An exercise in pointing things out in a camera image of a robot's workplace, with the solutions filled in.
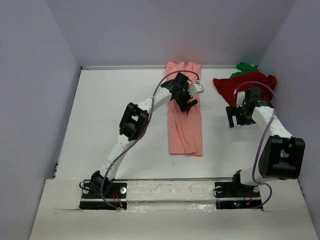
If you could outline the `pink t shirt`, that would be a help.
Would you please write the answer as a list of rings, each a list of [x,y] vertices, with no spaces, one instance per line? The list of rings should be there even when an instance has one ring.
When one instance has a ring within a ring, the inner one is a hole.
[[[178,70],[192,71],[201,77],[202,66],[191,62],[168,62],[166,64],[167,74]],[[181,112],[175,100],[167,104],[168,151],[170,155],[203,156],[200,95],[197,94],[194,99],[198,103],[186,112]]]

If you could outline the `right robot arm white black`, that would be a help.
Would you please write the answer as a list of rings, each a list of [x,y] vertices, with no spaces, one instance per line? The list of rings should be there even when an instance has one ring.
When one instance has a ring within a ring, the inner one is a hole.
[[[259,87],[234,91],[235,105],[226,107],[229,127],[256,124],[262,131],[253,166],[232,177],[235,188],[249,188],[274,180],[298,179],[306,143],[294,137],[281,123],[271,101]]]

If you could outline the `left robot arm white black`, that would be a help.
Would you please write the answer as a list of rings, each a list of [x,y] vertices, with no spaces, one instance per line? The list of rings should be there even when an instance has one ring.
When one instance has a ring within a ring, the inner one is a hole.
[[[119,123],[119,135],[103,165],[91,175],[88,182],[79,187],[104,199],[112,188],[117,171],[127,152],[142,139],[151,122],[153,113],[161,106],[175,101],[182,112],[188,112],[204,92],[200,76],[191,70],[175,70],[164,76],[152,95],[139,103],[130,102]]]

